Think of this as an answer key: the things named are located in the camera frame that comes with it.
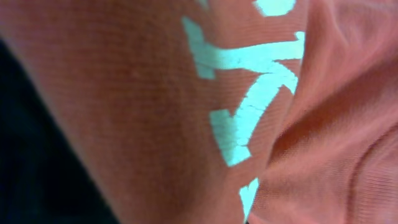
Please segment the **orange FRAM t-shirt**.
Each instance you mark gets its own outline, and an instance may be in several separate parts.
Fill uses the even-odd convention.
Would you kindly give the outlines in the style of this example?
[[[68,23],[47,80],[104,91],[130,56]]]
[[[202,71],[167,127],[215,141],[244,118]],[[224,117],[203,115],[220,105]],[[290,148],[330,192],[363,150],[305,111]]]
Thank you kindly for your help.
[[[396,223],[397,2],[1,2],[121,223]]]

